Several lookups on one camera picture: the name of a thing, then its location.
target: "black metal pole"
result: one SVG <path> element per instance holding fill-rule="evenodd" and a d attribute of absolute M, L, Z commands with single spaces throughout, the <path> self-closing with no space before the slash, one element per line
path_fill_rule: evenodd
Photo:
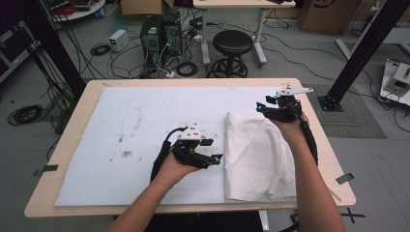
<path fill-rule="evenodd" d="M 409 6 L 410 0 L 388 0 L 384 4 L 332 88 L 320 99 L 324 110 L 338 107 L 344 94 Z"/>
<path fill-rule="evenodd" d="M 77 102 L 85 89 L 85 82 L 76 69 L 66 48 L 52 28 L 40 0 L 14 0 L 16 9 L 21 14 L 30 32 L 40 41 L 60 74 L 67 81 Z"/>

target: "human arm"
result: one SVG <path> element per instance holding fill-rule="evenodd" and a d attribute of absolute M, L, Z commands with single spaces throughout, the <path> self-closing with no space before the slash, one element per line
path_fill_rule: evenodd
<path fill-rule="evenodd" d="M 283 138 L 289 144 L 295 161 L 301 231 L 346 231 L 335 200 L 314 162 L 300 122 L 298 120 L 293 123 L 271 121 L 278 126 Z"/>
<path fill-rule="evenodd" d="M 156 178 L 105 231 L 144 231 L 166 193 L 187 174 L 198 169 L 181 164 L 170 153 Z"/>

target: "forearm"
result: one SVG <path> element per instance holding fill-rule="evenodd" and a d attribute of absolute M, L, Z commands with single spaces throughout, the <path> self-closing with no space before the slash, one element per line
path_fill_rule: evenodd
<path fill-rule="evenodd" d="M 304 140 L 289 144 L 295 161 L 298 214 L 302 231 L 345 231 L 335 200 Z"/>
<path fill-rule="evenodd" d="M 163 197 L 172 188 L 154 180 L 107 229 L 111 231 L 144 231 Z"/>

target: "cardboard box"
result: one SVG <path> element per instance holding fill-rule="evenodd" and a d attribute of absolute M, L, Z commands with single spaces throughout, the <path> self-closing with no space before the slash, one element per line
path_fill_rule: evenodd
<path fill-rule="evenodd" d="M 306 0 L 299 14 L 301 31 L 342 35 L 362 0 Z"/>
<path fill-rule="evenodd" d="M 174 0 L 121 0 L 123 16 L 141 19 L 145 15 L 164 15 L 174 6 Z"/>

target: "hand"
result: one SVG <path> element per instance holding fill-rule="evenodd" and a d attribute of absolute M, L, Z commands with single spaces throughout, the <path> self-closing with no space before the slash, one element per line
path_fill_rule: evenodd
<path fill-rule="evenodd" d="M 187 174 L 199 169 L 198 167 L 181 164 L 175 159 L 174 154 L 171 152 L 163 161 L 160 171 L 154 180 L 162 182 L 164 185 L 172 188 L 172 186 L 181 181 Z"/>
<path fill-rule="evenodd" d="M 302 117 L 308 124 L 308 116 L 305 112 L 302 112 Z M 280 130 L 284 140 L 288 143 L 298 142 L 301 139 L 305 140 L 305 136 L 301 130 L 301 122 L 299 120 L 295 120 L 292 123 L 283 123 L 276 120 L 271 120 Z"/>

